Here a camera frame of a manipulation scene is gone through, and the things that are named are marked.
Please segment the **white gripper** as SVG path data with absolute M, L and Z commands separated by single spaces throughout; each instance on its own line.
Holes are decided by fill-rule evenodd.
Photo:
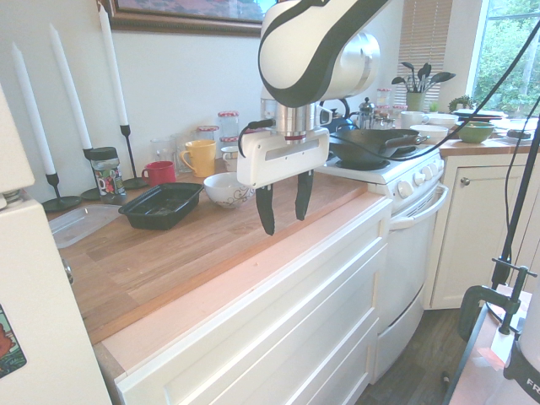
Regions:
M 287 144 L 281 134 L 270 131 L 246 134 L 241 141 L 244 155 L 237 158 L 237 180 L 256 189 L 256 208 L 268 235 L 275 232 L 273 184 L 296 176 L 295 214 L 305 219 L 313 185 L 313 169 L 322 166 L 329 152 L 329 131 L 309 131 L 303 143 Z

